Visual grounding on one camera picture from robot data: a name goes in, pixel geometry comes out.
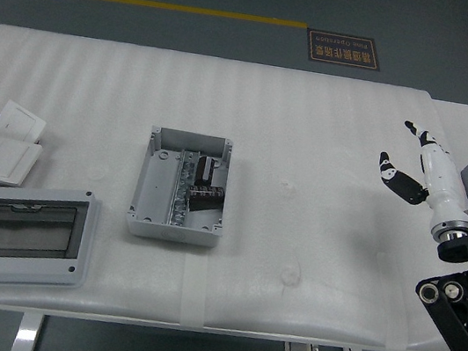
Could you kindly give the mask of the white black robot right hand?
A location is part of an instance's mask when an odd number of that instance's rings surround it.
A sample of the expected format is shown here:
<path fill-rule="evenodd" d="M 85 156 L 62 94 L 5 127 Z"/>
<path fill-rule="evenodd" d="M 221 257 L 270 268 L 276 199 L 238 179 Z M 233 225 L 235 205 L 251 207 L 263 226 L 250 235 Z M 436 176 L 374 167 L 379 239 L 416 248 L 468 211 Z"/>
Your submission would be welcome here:
<path fill-rule="evenodd" d="M 412 121 L 405 121 L 405 126 L 420 142 L 424 183 L 420 184 L 392 165 L 385 151 L 379 156 L 381 180 L 406 203 L 426 202 L 429 205 L 433 212 L 430 234 L 436 243 L 468 235 L 468 199 L 449 152 L 427 130 Z"/>

